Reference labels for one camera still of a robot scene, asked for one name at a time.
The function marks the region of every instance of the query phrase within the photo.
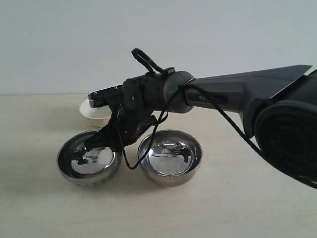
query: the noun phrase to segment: wooden table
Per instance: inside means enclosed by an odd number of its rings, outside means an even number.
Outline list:
[[[187,184],[159,188],[124,163],[102,186],[71,184],[56,155],[67,139],[93,128],[79,113],[86,97],[0,97],[1,238],[317,236],[317,191],[268,165],[214,110],[170,114],[159,127],[190,133],[202,145],[202,166]],[[138,145],[127,147],[132,163]]]

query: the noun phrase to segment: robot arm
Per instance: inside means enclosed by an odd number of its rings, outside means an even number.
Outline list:
[[[121,150],[135,143],[163,121],[153,111],[184,114],[193,107],[219,107],[240,115],[245,136],[256,137],[270,164],[317,181],[317,74],[304,75],[310,65],[195,78],[156,64],[159,73],[154,73],[146,64],[151,59],[144,56],[139,62],[148,73],[89,94],[91,107],[109,105],[112,116],[85,142],[88,151],[95,147]]]

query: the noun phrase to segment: white bowl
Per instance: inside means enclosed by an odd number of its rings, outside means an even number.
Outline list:
[[[80,105],[79,111],[81,115],[87,118],[91,125],[96,127],[104,127],[111,117],[109,106],[91,108],[88,99]]]

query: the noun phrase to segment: white wall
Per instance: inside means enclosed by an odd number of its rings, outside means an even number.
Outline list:
[[[316,0],[1,0],[0,94],[89,93],[160,66],[317,67]]]

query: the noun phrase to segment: stainless steel bowl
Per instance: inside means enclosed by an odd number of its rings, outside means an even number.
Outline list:
[[[57,166],[65,179],[80,186],[97,186],[109,180],[118,171],[122,153],[110,148],[86,151],[84,141],[98,130],[82,132],[70,138],[57,155]]]
[[[150,140],[151,135],[139,145],[139,158],[146,152]],[[180,186],[199,169],[202,155],[202,148],[193,136],[179,130],[160,130],[154,135],[151,149],[140,166],[155,183],[165,187]]]

